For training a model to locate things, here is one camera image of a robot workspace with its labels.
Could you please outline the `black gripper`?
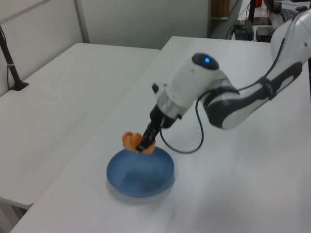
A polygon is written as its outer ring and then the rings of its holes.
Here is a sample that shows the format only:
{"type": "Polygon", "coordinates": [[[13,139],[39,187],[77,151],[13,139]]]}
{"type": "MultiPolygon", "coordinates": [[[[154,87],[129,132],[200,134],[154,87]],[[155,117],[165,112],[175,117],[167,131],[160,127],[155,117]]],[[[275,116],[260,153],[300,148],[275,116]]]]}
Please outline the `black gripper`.
{"type": "Polygon", "coordinates": [[[182,115],[177,114],[173,117],[164,114],[160,108],[155,105],[150,114],[151,122],[148,124],[144,134],[135,133],[135,150],[141,153],[152,153],[155,149],[155,137],[160,129],[171,127],[177,119],[181,119],[182,115]]]}

